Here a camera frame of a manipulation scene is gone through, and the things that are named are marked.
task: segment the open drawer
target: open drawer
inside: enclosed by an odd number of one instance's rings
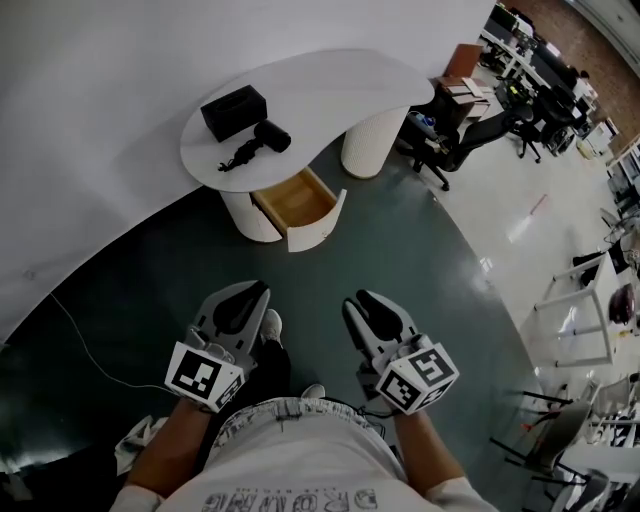
[[[289,252],[321,243],[338,222],[347,191],[336,196],[306,167],[287,181],[251,193],[276,229],[287,237]]]

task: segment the white shoe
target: white shoe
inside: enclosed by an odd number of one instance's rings
[[[311,384],[302,393],[302,398],[324,398],[327,392],[322,384]]]
[[[262,336],[262,343],[267,340],[274,340],[280,343],[280,333],[282,332],[282,318],[275,309],[267,309],[264,317],[262,318],[262,325],[260,326],[260,336]]]

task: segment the green floor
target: green floor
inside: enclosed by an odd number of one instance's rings
[[[160,384],[201,301],[225,285],[262,279],[284,320],[293,388],[320,381],[353,405],[364,403],[354,376],[360,355],[341,303],[359,288],[386,295],[445,345],[460,370],[429,409],[446,443],[487,499],[519,510],[529,475],[488,444],[490,435],[512,442],[520,435],[525,420],[514,391],[537,388],[517,331],[477,257],[402,157],[392,152],[378,177],[359,181],[340,170],[340,146],[334,142],[311,164],[335,192],[348,190],[336,229],[320,246],[289,254],[286,242],[253,243],[235,229],[220,196],[199,189],[105,248],[55,293],[109,372]],[[5,460],[62,457],[117,439],[174,402],[105,379],[51,298],[9,343],[0,355]]]

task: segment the white wall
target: white wall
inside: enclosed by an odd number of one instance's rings
[[[629,0],[565,0],[604,35],[640,76],[640,14]]]
[[[435,76],[492,5],[4,0],[0,342],[80,264],[197,186],[178,142],[211,90],[327,48],[377,49]]]

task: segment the white t-shirt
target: white t-shirt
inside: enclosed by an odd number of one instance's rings
[[[128,486],[111,512],[495,512],[466,478],[423,498],[375,431],[333,415],[250,417],[212,454],[166,501]]]

